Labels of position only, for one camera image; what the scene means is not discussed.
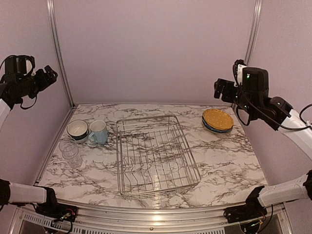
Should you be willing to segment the yellow polka dot plate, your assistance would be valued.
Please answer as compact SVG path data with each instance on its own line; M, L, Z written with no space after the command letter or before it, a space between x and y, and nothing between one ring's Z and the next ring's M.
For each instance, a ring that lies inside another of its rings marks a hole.
M219 109L207 109L203 112L205 122L217 130L229 130L234 126L233 118Z

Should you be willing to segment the blue polka dot plate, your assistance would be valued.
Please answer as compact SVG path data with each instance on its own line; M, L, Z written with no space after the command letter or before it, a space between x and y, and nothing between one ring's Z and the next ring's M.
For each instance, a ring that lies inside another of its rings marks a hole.
M208 129L208 130L211 131L211 132L218 133L218 134L227 134L227 133L231 132L232 129L233 129L233 128L231 127L230 129L227 129L227 130L218 130L218 129L213 128L212 126L210 126L210 125L204 120L204 118L202 118L202 123L203 123L203 125L204 125L204 127L205 127L206 129Z

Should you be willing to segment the beige ceramic plate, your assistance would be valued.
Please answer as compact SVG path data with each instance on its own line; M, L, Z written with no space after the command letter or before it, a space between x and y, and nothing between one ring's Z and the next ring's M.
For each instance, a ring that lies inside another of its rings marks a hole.
M210 128L207 128L207 130L209 130L210 132L213 132L213 133L216 133L216 134L227 134L227 133L230 133L232 131L232 128L228 129L228 130L218 130L218 129L210 129Z

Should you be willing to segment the dark blue white bowl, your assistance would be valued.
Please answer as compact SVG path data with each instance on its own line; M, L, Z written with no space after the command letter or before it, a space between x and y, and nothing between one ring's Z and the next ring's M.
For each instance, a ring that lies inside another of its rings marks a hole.
M71 138L71 136L80 136L84 133L89 134L89 126L84 120L73 120L67 125L66 132L69 138Z

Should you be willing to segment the light blue ceramic mug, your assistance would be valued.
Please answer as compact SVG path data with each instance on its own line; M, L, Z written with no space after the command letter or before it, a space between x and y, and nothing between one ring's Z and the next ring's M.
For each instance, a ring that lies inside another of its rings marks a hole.
M95 120L90 124L88 139L93 144L106 144L108 140L107 124L104 120Z

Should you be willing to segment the clear drinking glass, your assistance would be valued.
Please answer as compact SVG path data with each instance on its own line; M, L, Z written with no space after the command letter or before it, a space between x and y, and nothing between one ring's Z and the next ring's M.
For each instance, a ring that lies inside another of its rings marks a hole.
M78 168L82 165L82 158L79 151L64 153L63 158L69 163L71 168Z
M78 146L73 141L60 142L59 149L65 159L73 159L78 155Z

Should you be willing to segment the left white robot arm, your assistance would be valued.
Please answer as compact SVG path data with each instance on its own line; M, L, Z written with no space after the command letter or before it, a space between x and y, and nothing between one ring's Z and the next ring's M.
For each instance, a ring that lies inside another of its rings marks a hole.
M36 71L26 70L32 56L9 56L0 80L0 98L9 115L0 132L0 176L11 183L33 185L40 165L52 142L63 113L53 94L58 74L49 65Z

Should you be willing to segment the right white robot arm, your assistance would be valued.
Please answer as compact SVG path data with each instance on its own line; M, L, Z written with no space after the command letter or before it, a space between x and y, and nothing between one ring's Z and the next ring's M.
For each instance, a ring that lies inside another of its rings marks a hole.
M214 97L234 103L249 115L249 121L261 119L273 130L291 140L308 158L312 157L312 125L304 121L281 97L269 97L267 70L244 65L233 67L234 81L218 79L214 83ZM254 188L244 205L225 209L230 221L259 217L266 208L282 202L312 197L312 173L276 185Z

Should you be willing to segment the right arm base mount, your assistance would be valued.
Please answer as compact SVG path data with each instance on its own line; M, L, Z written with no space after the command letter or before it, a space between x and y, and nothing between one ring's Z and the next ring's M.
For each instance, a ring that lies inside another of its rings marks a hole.
M239 205L226 208L223 215L228 223L235 223L266 216L267 210L263 207L255 207L253 205Z

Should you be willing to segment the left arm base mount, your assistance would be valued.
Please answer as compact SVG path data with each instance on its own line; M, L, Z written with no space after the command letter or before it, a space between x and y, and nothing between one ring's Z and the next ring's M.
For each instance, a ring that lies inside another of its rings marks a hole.
M43 206L38 204L36 213L41 214L58 221L71 221L74 222L77 216L78 208L72 205L59 203L55 208Z

